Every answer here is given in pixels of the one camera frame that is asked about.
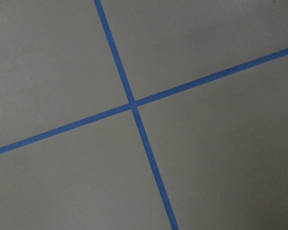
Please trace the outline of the crossing blue tape strip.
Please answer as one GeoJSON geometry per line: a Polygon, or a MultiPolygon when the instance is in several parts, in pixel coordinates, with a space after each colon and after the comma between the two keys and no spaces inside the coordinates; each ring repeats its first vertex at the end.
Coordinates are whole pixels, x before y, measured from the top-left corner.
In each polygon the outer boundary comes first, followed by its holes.
{"type": "MultiPolygon", "coordinates": [[[[157,100],[160,100],[162,98],[166,98],[166,97],[175,95],[177,93],[189,90],[191,88],[195,88],[197,86],[204,85],[204,84],[207,84],[207,83],[212,82],[212,81],[216,81],[220,78],[238,73],[240,71],[244,71],[246,69],[253,68],[255,66],[259,66],[263,63],[267,63],[269,61],[272,61],[272,60],[275,60],[275,59],[278,59],[278,58],[281,58],[281,57],[284,57],[287,55],[288,55],[288,48],[274,52],[272,54],[269,54],[269,55],[266,55],[266,56],[263,56],[260,58],[257,58],[257,59],[254,59],[254,60],[251,60],[251,61],[248,61],[248,62],[245,62],[245,63],[242,63],[242,64],[239,64],[239,65],[236,65],[236,66],[233,66],[231,68],[219,71],[217,73],[213,73],[213,74],[210,74],[208,76],[190,81],[188,83],[185,83],[185,84],[182,84],[182,85],[179,85],[179,86],[176,86],[176,87],[152,94],[150,96],[141,98],[141,99],[135,101],[135,105],[136,106],[142,106],[145,104],[149,104],[153,101],[157,101],[157,100]]],[[[107,117],[110,117],[110,116],[113,116],[113,115],[116,115],[116,114],[119,114],[119,113],[122,113],[122,112],[125,112],[128,110],[131,110],[131,107],[132,106],[129,104],[124,104],[124,105],[109,109],[107,111],[101,112],[99,114],[95,114],[93,116],[89,116],[89,117],[86,117],[84,119],[80,119],[80,120],[77,120],[75,122],[72,122],[72,123],[48,130],[46,132],[34,135],[32,137],[25,138],[25,139],[22,139],[20,141],[8,144],[6,146],[0,147],[0,154],[6,153],[9,151],[18,149],[18,148],[22,148],[24,146],[33,144],[35,142],[39,142],[41,140],[59,135],[61,133],[65,133],[65,132],[68,132],[70,130],[85,126],[85,125],[93,123],[95,121],[102,120],[104,118],[107,118],[107,117]]]]}

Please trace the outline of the long blue tape strip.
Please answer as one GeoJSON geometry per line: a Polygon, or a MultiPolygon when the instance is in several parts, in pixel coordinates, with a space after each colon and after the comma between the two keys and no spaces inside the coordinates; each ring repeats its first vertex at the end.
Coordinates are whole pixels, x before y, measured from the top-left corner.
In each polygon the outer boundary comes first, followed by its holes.
{"type": "Polygon", "coordinates": [[[146,156],[147,156],[147,159],[149,161],[149,164],[150,164],[156,185],[158,187],[158,191],[159,191],[159,194],[161,196],[163,206],[165,208],[165,211],[166,211],[168,220],[170,222],[171,228],[173,230],[179,230],[179,226],[178,226],[174,211],[172,209],[172,206],[171,206],[171,203],[170,203],[170,200],[169,200],[162,176],[161,176],[159,168],[158,168],[158,164],[156,162],[151,144],[149,142],[149,138],[147,136],[142,118],[140,116],[138,106],[136,104],[129,80],[127,78],[123,63],[121,61],[121,58],[120,58],[120,55],[119,55],[119,52],[118,52],[118,49],[117,49],[117,46],[115,43],[115,40],[113,38],[110,26],[108,24],[108,20],[107,20],[107,17],[105,15],[102,3],[99,0],[95,0],[94,4],[96,6],[96,10],[97,10],[99,19],[101,21],[101,24],[102,24],[109,48],[111,50],[115,65],[117,67],[117,70],[118,70],[118,73],[120,76],[120,80],[122,82],[125,94],[127,96],[128,104],[131,108],[132,115],[133,115],[133,118],[135,120],[142,144],[144,146],[146,156]]]}

